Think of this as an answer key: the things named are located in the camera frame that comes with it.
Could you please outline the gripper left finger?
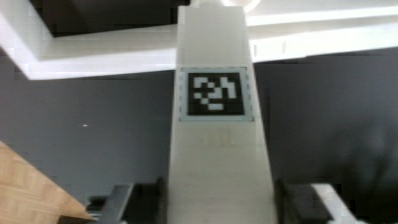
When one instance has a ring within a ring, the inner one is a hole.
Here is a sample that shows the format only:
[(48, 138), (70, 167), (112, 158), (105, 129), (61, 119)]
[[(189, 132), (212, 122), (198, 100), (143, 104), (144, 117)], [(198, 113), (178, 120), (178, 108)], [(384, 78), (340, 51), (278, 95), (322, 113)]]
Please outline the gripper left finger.
[(88, 224), (168, 224), (168, 183), (116, 185), (100, 218)]

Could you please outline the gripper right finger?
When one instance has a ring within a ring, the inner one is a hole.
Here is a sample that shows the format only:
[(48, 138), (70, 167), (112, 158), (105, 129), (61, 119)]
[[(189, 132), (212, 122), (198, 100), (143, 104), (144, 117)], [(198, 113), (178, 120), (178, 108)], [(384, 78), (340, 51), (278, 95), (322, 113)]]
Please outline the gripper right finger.
[(276, 205), (279, 224), (359, 224), (331, 184), (278, 180)]

